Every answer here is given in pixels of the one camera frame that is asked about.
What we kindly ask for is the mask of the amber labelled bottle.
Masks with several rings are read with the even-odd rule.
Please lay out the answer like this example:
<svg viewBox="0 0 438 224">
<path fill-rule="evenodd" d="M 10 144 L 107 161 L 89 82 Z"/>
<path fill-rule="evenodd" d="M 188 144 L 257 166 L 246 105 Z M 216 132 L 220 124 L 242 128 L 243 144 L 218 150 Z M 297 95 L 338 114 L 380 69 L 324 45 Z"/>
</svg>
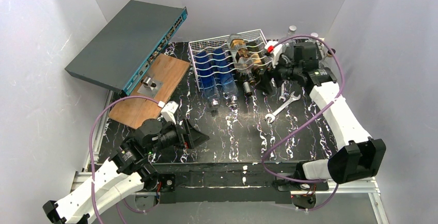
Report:
<svg viewBox="0 0 438 224">
<path fill-rule="evenodd" d="M 234 67 L 240 75 L 242 82 L 248 82 L 250 86 L 256 83 L 252 69 L 254 61 L 243 37 L 240 34 L 231 34 L 228 37 L 228 46 L 232 54 Z"/>
</svg>

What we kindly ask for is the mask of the clear bottle green label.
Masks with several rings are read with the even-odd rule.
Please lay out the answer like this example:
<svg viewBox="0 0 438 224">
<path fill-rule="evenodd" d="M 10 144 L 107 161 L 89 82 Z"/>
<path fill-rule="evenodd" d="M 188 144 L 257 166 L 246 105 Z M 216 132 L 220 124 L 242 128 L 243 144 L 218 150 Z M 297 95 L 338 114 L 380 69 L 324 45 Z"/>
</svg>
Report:
<svg viewBox="0 0 438 224">
<path fill-rule="evenodd" d="M 290 38 L 295 35 L 297 27 L 295 25 L 291 25 L 288 27 L 286 38 Z"/>
</svg>

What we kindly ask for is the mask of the clear bottle blue label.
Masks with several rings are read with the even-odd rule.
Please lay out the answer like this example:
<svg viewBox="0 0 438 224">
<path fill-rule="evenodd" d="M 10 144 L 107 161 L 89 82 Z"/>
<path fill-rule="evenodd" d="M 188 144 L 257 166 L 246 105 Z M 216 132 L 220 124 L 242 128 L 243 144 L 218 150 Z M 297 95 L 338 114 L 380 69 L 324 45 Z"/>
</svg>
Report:
<svg viewBox="0 0 438 224">
<path fill-rule="evenodd" d="M 336 50 L 335 49 L 328 49 L 324 55 L 324 59 L 326 58 L 332 58 L 334 55 L 336 54 Z"/>
</svg>

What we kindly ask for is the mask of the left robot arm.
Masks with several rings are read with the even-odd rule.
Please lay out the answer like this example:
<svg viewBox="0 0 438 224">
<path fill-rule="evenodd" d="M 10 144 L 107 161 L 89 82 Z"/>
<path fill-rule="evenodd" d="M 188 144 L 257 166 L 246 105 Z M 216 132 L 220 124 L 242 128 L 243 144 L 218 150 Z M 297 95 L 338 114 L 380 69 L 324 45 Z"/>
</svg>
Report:
<svg viewBox="0 0 438 224">
<path fill-rule="evenodd" d="M 87 180 L 62 199 L 46 202 L 43 211 L 51 223 L 92 223 L 131 193 L 165 184 L 151 154 L 168 147 L 193 149 L 209 139 L 187 119 L 181 125 L 147 119 Z"/>
</svg>

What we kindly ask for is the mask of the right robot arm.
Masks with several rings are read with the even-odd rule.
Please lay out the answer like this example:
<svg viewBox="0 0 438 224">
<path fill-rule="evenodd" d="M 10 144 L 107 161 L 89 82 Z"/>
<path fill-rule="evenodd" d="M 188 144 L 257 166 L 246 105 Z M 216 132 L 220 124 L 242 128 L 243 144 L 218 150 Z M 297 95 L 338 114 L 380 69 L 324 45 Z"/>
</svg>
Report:
<svg viewBox="0 0 438 224">
<path fill-rule="evenodd" d="M 341 95 L 343 85 L 330 68 L 321 67 L 316 42 L 289 42 L 284 49 L 277 42 L 269 42 L 266 55 L 272 56 L 272 66 L 260 78 L 257 87 L 272 90 L 270 80 L 277 87 L 284 81 L 296 81 L 320 108 L 334 134 L 338 151 L 329 159 L 299 162 L 292 175 L 267 170 L 276 177 L 276 185 L 317 184 L 333 180 L 344 184 L 377 175 L 386 145 L 374 139 L 360 125 Z"/>
</svg>

